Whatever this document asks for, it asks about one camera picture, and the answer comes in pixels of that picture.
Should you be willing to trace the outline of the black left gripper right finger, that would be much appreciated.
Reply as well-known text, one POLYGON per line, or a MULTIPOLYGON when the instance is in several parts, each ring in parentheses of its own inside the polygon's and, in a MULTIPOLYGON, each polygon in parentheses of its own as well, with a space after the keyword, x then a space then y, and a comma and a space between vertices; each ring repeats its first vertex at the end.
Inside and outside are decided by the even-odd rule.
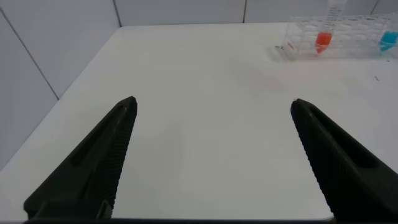
POLYGON ((298 98, 290 113, 335 220, 397 221, 397 173, 315 105, 298 98))

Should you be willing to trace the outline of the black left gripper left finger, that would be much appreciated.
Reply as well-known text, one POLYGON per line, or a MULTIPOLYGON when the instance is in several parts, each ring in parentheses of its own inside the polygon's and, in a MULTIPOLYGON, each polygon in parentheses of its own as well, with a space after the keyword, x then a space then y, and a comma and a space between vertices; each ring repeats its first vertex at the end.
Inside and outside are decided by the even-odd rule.
POLYGON ((133 96, 118 102, 26 199, 30 219, 109 219, 137 116, 133 96))

